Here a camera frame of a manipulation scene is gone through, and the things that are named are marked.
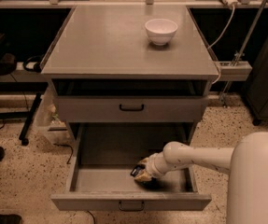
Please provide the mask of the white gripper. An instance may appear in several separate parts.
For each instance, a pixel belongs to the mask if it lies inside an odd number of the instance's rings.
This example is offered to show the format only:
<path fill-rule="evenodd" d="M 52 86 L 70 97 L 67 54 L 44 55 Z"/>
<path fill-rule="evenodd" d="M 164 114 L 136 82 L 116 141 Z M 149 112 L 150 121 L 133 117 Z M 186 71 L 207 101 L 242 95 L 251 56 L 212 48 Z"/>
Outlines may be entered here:
<path fill-rule="evenodd" d="M 136 170 L 134 179 L 138 182 L 149 182 L 153 178 L 161 178 L 172 170 L 173 165 L 168 163 L 162 153 L 154 153 L 138 162 L 145 169 Z"/>

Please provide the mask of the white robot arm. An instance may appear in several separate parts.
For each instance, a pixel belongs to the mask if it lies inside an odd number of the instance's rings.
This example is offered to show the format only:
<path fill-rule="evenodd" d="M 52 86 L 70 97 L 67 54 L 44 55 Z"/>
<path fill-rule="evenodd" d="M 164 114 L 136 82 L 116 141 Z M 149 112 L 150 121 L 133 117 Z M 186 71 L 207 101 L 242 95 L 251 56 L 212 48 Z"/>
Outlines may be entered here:
<path fill-rule="evenodd" d="M 192 165 L 229 176 L 226 224 L 268 224 L 268 132 L 245 136 L 235 147 L 190 147 L 172 141 L 132 170 L 149 182 Z"/>

